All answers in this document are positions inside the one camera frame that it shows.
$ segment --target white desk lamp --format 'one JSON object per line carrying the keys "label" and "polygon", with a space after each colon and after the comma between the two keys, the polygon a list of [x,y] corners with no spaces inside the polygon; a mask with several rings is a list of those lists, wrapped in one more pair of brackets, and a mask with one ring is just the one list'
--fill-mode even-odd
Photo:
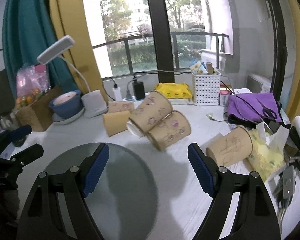
{"label": "white desk lamp", "polygon": [[86,111],[84,112],[84,116],[87,118],[94,117],[107,111],[106,102],[104,101],[100,90],[91,91],[84,76],[74,67],[74,65],[72,65],[61,55],[64,51],[71,48],[73,45],[74,40],[69,35],[66,35],[52,44],[44,52],[42,52],[37,57],[37,61],[43,65],[46,65],[56,57],[59,57],[66,63],[68,63],[68,65],[70,65],[74,69],[74,71],[76,71],[78,75],[83,79],[89,91],[88,94],[85,94],[81,97],[83,105],[86,109]]}

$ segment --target black scissors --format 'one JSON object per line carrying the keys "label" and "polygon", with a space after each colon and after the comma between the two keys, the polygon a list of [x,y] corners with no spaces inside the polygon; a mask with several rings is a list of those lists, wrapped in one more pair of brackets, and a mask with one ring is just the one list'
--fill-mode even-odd
{"label": "black scissors", "polygon": [[264,117],[266,117],[268,119],[273,119],[273,120],[278,118],[275,111],[273,111],[272,109],[266,107],[263,103],[261,103],[261,101],[259,99],[257,99],[257,100],[260,103],[260,105],[262,106],[262,113],[263,113]]}

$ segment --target white plastic basket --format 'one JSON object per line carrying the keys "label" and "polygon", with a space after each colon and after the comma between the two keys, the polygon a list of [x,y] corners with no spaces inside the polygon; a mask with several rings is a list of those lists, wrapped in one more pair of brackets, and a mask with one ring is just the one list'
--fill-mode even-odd
{"label": "white plastic basket", "polygon": [[221,74],[192,74],[193,103],[196,106],[216,106],[219,104]]}

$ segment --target pink plastic bag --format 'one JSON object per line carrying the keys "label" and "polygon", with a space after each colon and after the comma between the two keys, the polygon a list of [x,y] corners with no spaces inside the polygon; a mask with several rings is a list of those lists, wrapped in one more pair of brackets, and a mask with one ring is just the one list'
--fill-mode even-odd
{"label": "pink plastic bag", "polygon": [[24,65],[17,74],[16,108],[27,106],[50,89],[46,65]]}

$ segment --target yellow tissue package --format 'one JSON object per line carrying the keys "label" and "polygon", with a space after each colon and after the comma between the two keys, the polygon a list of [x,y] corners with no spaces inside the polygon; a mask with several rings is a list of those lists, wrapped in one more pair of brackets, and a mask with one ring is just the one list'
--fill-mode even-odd
{"label": "yellow tissue package", "polygon": [[250,130],[253,149],[250,156],[247,158],[253,169],[258,172],[263,182],[269,181],[283,167],[285,162],[283,154],[271,150],[260,138],[257,130]]}
{"label": "yellow tissue package", "polygon": [[154,89],[165,95],[167,98],[192,98],[189,86],[185,83],[159,83],[154,87]]}

